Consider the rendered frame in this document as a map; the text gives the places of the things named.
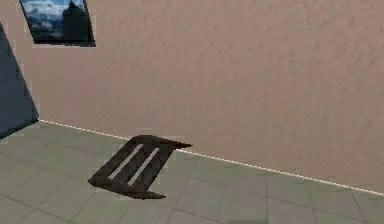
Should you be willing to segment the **dark brown slatted rack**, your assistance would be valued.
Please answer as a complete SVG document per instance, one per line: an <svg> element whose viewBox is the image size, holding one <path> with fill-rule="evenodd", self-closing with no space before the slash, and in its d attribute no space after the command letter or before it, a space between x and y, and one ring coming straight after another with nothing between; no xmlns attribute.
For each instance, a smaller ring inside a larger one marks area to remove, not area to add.
<svg viewBox="0 0 384 224"><path fill-rule="evenodd" d="M149 188L173 151L188 147L191 144L154 135L134 136L88 179L88 183L134 199L165 198Z"/></svg>

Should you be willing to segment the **framed blue landscape picture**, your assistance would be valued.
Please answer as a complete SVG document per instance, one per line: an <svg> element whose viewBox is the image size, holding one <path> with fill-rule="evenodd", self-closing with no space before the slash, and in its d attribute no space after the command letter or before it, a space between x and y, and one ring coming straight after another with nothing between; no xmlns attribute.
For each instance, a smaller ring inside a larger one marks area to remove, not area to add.
<svg viewBox="0 0 384 224"><path fill-rule="evenodd" d="M19 0L35 44L95 47L87 0Z"/></svg>

